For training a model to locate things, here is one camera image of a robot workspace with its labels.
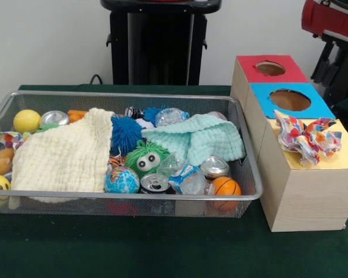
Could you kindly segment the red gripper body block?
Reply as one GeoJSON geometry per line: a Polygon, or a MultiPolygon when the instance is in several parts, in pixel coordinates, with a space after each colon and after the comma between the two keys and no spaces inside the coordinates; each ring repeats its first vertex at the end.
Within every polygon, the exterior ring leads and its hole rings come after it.
{"type": "Polygon", "coordinates": [[[306,0],[302,29],[316,36],[331,36],[348,42],[348,1],[306,0]]]}

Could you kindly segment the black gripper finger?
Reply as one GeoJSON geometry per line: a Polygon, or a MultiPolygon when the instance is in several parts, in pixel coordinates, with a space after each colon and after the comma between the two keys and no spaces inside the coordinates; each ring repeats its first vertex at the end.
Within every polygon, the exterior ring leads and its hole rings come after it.
{"type": "Polygon", "coordinates": [[[336,86],[340,89],[348,87],[348,47],[339,47],[335,60],[327,72],[327,87],[336,86]]]}
{"type": "Polygon", "coordinates": [[[337,66],[335,63],[330,62],[329,57],[334,45],[335,42],[333,40],[326,42],[317,65],[311,75],[311,79],[314,83],[331,83],[333,81],[337,72],[337,66]]]}

